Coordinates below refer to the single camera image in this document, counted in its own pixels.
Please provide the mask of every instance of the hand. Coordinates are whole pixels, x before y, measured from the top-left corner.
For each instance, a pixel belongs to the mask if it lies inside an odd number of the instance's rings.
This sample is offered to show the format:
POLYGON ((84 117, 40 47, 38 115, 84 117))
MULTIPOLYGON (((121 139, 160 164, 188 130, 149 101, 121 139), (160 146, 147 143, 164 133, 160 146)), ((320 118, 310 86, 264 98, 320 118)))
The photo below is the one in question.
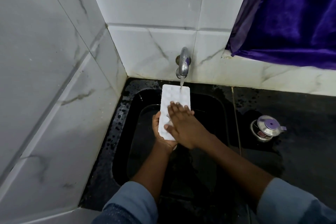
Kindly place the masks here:
POLYGON ((154 131, 154 135, 156 138, 156 142, 160 143, 162 146, 167 147, 167 149, 170 151, 170 153, 173 151, 175 146, 177 145, 176 141, 172 140, 165 140, 163 137, 159 134, 159 118, 160 118, 161 112, 158 111, 156 115, 153 116, 153 122, 152 127, 154 131))
POLYGON ((178 143, 193 149, 202 148, 204 142, 212 135, 194 117, 188 106, 170 102, 168 114, 174 126, 166 124, 164 128, 175 138, 178 143))

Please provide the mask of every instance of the right hand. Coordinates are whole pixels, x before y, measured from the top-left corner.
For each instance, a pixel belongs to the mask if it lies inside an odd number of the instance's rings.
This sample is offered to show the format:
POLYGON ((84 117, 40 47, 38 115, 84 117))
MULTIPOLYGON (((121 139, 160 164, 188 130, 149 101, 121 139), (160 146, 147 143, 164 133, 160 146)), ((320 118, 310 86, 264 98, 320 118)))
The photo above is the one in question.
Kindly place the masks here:
POLYGON ((211 137, 205 127, 193 116, 188 106, 170 102, 168 114, 174 126, 166 124, 164 128, 174 139, 188 149, 202 148, 211 137))

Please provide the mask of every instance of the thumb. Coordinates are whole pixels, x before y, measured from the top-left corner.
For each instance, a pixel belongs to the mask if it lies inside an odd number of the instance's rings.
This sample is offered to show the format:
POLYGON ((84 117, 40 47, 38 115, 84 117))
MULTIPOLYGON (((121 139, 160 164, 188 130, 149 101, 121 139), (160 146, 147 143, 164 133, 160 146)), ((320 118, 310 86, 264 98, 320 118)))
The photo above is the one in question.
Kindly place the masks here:
POLYGON ((173 126, 166 124, 163 127, 175 138, 175 140, 179 137, 179 133, 173 126))

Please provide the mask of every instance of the running water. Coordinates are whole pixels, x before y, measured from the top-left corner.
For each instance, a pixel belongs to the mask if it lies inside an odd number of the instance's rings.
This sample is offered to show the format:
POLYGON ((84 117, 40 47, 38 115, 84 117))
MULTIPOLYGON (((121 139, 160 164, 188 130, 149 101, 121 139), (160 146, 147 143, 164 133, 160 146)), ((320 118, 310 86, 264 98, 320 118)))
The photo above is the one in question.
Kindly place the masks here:
POLYGON ((180 83, 181 88, 180 88, 180 91, 182 90, 183 83, 184 83, 184 76, 181 76, 181 83, 180 83))

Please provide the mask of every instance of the left hand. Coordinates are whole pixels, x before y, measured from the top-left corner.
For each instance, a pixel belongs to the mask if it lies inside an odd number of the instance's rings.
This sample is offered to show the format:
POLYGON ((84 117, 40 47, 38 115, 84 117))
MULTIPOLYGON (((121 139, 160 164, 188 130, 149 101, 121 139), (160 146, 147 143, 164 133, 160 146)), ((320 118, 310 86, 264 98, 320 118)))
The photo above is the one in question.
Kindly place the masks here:
POLYGON ((161 112, 158 111, 156 115, 153 116, 153 122, 152 122, 152 127, 154 131, 154 135, 156 138, 156 141, 163 146, 167 147, 170 152, 173 151, 175 146, 177 145, 177 141, 173 140, 165 140, 162 136, 159 134, 159 118, 160 118, 161 112))

